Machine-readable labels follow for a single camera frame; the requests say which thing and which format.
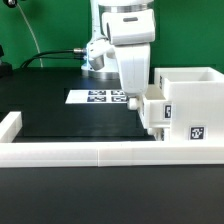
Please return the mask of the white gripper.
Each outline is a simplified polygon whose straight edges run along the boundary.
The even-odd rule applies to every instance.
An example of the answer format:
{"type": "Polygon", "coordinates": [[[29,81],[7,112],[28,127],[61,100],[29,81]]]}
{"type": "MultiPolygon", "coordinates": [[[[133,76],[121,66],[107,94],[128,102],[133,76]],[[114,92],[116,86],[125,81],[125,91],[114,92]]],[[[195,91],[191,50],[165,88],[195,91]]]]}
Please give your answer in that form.
{"type": "Polygon", "coordinates": [[[150,43],[155,40],[154,11],[102,14],[102,30],[115,52],[121,88],[135,97],[146,92],[150,43]]]}

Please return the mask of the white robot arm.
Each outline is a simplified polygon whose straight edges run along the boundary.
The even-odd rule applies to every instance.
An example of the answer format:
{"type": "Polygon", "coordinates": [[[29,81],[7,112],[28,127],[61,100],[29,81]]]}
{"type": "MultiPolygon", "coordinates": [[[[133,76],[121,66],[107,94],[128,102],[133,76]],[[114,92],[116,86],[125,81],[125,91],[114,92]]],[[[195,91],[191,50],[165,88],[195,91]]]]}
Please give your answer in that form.
{"type": "Polygon", "coordinates": [[[119,78],[129,97],[146,92],[150,43],[155,40],[154,0],[90,0],[92,37],[86,45],[85,75],[119,78]]]}

